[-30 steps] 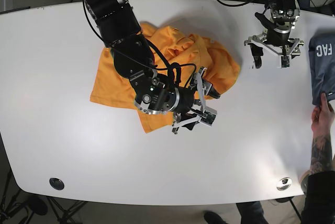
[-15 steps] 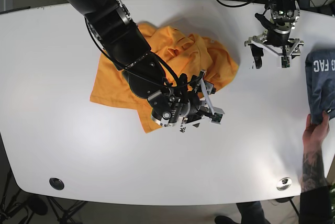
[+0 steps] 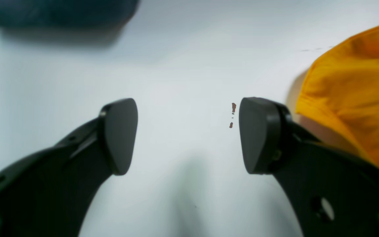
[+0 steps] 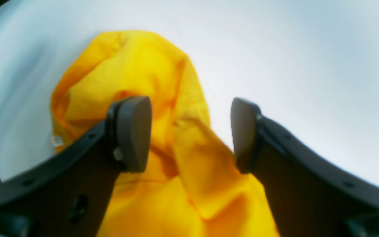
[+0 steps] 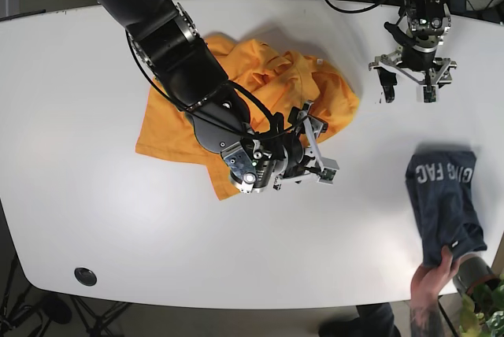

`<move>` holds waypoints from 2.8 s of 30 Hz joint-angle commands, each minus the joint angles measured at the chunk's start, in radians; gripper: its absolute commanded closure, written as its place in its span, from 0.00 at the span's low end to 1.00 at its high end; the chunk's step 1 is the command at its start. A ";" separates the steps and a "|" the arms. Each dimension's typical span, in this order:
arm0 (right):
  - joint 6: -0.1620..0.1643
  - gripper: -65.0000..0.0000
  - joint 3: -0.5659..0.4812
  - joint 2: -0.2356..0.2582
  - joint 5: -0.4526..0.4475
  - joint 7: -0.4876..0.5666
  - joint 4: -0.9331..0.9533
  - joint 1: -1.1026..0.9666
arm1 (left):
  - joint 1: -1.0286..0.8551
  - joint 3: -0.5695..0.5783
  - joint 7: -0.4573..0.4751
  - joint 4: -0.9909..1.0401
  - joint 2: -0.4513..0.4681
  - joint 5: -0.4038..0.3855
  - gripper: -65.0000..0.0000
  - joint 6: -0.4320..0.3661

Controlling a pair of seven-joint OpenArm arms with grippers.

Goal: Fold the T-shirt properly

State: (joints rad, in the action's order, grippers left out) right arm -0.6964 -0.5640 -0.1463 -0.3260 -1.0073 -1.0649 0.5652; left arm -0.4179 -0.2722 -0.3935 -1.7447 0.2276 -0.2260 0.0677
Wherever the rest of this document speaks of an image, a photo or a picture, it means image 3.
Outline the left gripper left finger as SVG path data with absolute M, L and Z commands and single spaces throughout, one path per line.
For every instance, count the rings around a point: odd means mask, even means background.
M 129 170 L 137 126 L 135 100 L 120 99 L 57 144 L 2 169 L 0 237 L 79 236 L 101 185 Z

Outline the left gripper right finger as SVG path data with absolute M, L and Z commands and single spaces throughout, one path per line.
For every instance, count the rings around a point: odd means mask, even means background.
M 305 237 L 379 237 L 379 168 L 294 123 L 278 102 L 246 97 L 239 108 L 248 174 L 270 174 Z

